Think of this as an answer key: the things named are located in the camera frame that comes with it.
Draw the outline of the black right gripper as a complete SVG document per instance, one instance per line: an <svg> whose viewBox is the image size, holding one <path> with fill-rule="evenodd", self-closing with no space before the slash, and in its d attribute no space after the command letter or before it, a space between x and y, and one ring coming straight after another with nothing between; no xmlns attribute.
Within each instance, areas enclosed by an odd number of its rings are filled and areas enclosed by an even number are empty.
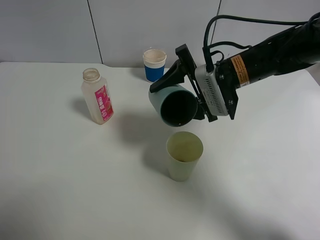
<svg viewBox="0 0 320 240"><path fill-rule="evenodd" d="M175 61L170 69L150 86L149 92L157 93L165 88L184 83L185 76L187 76L197 100L197 111L193 118L195 120L204 120L207 117L209 123L216 121L218 117L211 114L204 95L201 92L195 75L197 65L187 45L183 44L177 47L175 54L179 61ZM213 68L215 68L215 78L224 99L228 116L232 120L235 118L239 101L237 89L250 82L246 66L248 62L247 58L248 54L239 53L213 65Z"/></svg>

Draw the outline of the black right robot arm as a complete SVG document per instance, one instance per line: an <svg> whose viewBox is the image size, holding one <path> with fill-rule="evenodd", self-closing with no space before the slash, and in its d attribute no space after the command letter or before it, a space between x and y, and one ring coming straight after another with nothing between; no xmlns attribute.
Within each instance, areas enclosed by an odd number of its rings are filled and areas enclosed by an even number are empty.
<svg viewBox="0 0 320 240"><path fill-rule="evenodd" d="M240 49L240 53L213 62L222 43L209 43L209 32L219 19L212 18L205 29L204 65L197 66L188 47L181 45L175 50L178 59L149 88L149 101L168 126L181 127L192 120L213 122L219 116L233 119L237 89L271 76L304 70L320 60L318 13L308 21L286 22L286 30L254 46L225 41L225 45Z"/></svg>

